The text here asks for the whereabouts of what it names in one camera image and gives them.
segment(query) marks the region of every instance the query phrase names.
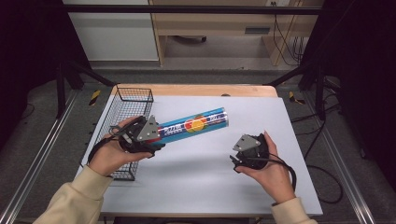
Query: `cylindrical can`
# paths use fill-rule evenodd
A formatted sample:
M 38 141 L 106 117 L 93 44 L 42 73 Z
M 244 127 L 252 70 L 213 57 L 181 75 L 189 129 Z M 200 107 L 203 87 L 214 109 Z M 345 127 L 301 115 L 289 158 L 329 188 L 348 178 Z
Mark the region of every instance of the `cylindrical can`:
M 176 119 L 158 125 L 159 138 L 148 140 L 153 145 L 167 144 L 177 140 L 207 133 L 228 126 L 224 108 L 206 111 L 183 119 Z

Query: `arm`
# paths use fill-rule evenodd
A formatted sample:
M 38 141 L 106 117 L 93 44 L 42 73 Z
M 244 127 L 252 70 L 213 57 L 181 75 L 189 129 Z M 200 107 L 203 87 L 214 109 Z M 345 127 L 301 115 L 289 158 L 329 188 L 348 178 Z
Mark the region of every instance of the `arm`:
M 264 133 L 264 137 L 269 152 L 277 156 L 276 144 L 267 132 Z M 277 160 L 277 157 L 270 155 L 270 159 Z M 276 223 L 317 223 L 306 215 L 300 198 L 296 198 L 290 183 L 289 171 L 284 166 L 268 162 L 261 170 L 238 166 L 236 171 L 254 178 L 274 198 L 276 205 L 272 207 L 272 212 Z
M 122 127 L 134 118 L 119 123 Z M 108 177 L 123 164 L 151 157 L 151 153 L 125 153 L 118 141 L 110 141 L 93 156 L 88 166 L 71 183 L 63 184 L 53 195 L 47 210 L 35 221 L 50 223 L 96 223 L 103 195 L 112 182 Z

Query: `black wire basket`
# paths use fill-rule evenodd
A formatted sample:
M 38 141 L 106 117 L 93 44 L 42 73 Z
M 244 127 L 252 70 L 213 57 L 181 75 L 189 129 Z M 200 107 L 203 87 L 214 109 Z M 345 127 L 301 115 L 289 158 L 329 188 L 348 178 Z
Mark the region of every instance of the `black wire basket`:
M 149 118 L 154 98 L 151 89 L 122 88 L 116 86 L 117 91 L 108 108 L 105 120 L 95 140 L 97 144 L 102 137 L 109 133 L 110 126 L 117 125 L 120 121 L 132 116 L 144 116 Z M 134 181 L 136 177 L 138 161 L 123 165 L 111 176 L 115 180 Z

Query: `beige sleeve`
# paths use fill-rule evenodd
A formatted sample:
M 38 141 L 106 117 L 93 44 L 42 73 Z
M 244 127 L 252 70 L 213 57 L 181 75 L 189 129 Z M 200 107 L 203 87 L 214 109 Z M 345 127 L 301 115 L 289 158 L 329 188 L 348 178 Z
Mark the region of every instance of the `beige sleeve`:
M 47 210 L 35 223 L 96 223 L 103 195 L 112 178 L 104 177 L 85 166 L 72 183 L 63 184 L 53 195 Z
M 314 219 L 306 215 L 300 198 L 289 200 L 272 207 L 274 219 L 277 224 L 315 224 Z

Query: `white tabletop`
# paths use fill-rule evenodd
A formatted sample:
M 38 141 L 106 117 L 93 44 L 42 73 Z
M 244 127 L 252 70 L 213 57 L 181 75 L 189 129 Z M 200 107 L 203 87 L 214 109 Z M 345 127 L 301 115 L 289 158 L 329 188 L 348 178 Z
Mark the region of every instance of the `white tabletop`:
M 302 198 L 306 213 L 321 215 L 318 197 L 281 98 L 155 96 L 151 114 L 159 123 L 165 123 L 219 107 L 227 111 L 229 127 L 169 143 L 155 157 L 140 161 L 136 181 L 111 184 L 102 213 L 131 217 L 271 214 L 273 199 L 255 180 L 237 174 L 229 158 L 236 154 L 233 145 L 242 134 L 258 135 L 266 130 L 275 141 L 280 158 L 297 174 L 296 194 Z

